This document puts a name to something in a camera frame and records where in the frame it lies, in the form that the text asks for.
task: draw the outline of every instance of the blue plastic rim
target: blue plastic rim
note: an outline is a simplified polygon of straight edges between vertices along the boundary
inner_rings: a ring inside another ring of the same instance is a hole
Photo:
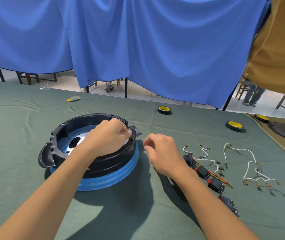
[[[132,158],[126,165],[124,165],[121,169],[113,173],[110,173],[106,176],[87,178],[87,179],[83,178],[77,190],[78,191],[91,191],[98,189],[101,190],[120,182],[132,172],[132,170],[137,165],[138,159],[139,159],[139,148],[138,148],[138,142],[136,141],[135,154],[132,156]],[[51,173],[55,171],[56,171],[55,167],[50,168]]]

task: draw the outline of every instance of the person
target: person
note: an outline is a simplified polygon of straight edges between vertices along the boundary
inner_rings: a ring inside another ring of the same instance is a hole
[[[111,92],[115,88],[115,86],[111,84],[112,81],[107,81],[106,83],[107,83],[107,85],[105,87],[105,91],[106,92]]]
[[[253,84],[249,79],[244,79],[244,84],[249,87],[249,90],[244,97],[243,104],[246,106],[251,105],[253,107],[256,107],[256,103],[261,98],[261,95],[265,92],[265,89]]]
[[[0,227],[0,240],[54,239],[88,165],[98,156],[119,150],[130,135],[116,118],[97,125]],[[144,148],[154,168],[181,188],[207,239],[258,239],[188,167],[172,137],[150,134]]]

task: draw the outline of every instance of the person's right hand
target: person's right hand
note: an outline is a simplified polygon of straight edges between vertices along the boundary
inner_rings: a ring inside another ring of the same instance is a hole
[[[174,180],[175,176],[189,169],[172,137],[151,133],[143,144],[158,173]]]

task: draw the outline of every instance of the floor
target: floor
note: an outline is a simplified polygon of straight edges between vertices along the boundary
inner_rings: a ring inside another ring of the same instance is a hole
[[[19,83],[18,78],[16,76],[16,72],[3,70],[3,75],[6,82],[11,83]],[[42,74],[39,76],[40,78],[45,79],[53,79],[52,74]],[[39,88],[54,88],[54,89],[63,89],[63,90],[71,90],[76,92],[84,92],[83,89],[79,88],[77,79],[75,77],[75,72],[73,70],[66,71],[66,72],[59,72],[57,73],[57,80],[58,82],[53,81],[45,81],[41,80],[40,83],[37,83],[35,79],[32,79],[33,86],[38,86]],[[24,84],[27,84],[27,80],[25,78],[22,79]],[[106,86],[105,82],[97,82],[98,86],[95,85],[89,88],[89,92],[91,94],[101,94],[106,96],[115,96],[115,97],[124,97],[124,80],[120,82],[119,87],[116,86],[116,81],[113,81],[112,84],[115,86],[112,92],[107,93],[104,88]],[[259,102],[257,103],[256,107],[252,106],[245,106],[242,104],[243,98],[245,96],[245,92],[242,95],[242,98],[238,101],[235,98],[236,92],[234,93],[228,107],[227,111],[237,112],[237,113],[260,113],[265,116],[271,117],[280,117],[285,118],[285,109],[279,108],[275,109],[283,94],[279,94],[272,91],[266,91]],[[131,99],[139,99],[145,101],[154,101],[154,102],[162,102],[168,104],[179,104],[183,105],[182,101],[176,101],[165,97],[160,97],[154,94],[153,92],[148,91],[147,89],[135,84],[131,81],[128,81],[128,98]],[[193,107],[205,108],[205,109],[215,109],[215,107],[211,105],[202,105],[202,104],[192,104]]]

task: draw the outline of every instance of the green tablecloth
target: green tablecloth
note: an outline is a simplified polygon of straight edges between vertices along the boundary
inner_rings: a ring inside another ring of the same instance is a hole
[[[81,100],[66,101],[74,95]],[[234,189],[227,187],[224,194],[235,201],[240,217],[260,238],[285,239],[285,152],[243,114],[168,104],[173,114],[166,116],[157,113],[160,105],[0,82],[0,225],[44,182],[45,170],[37,157],[50,132],[76,116],[111,113],[135,125],[143,133],[138,139],[151,132],[166,134],[181,153],[188,144],[196,157],[203,155],[199,143],[210,148],[210,159],[222,163],[225,143],[251,150],[262,172],[283,186],[245,186],[242,178],[251,154],[247,158],[228,149],[229,169],[224,173]],[[242,123],[248,132],[227,129],[227,120]],[[249,176],[256,176],[253,170],[254,166]],[[123,181],[76,193],[56,239],[205,239],[195,221],[188,203],[167,178],[157,175],[140,147],[139,162]]]

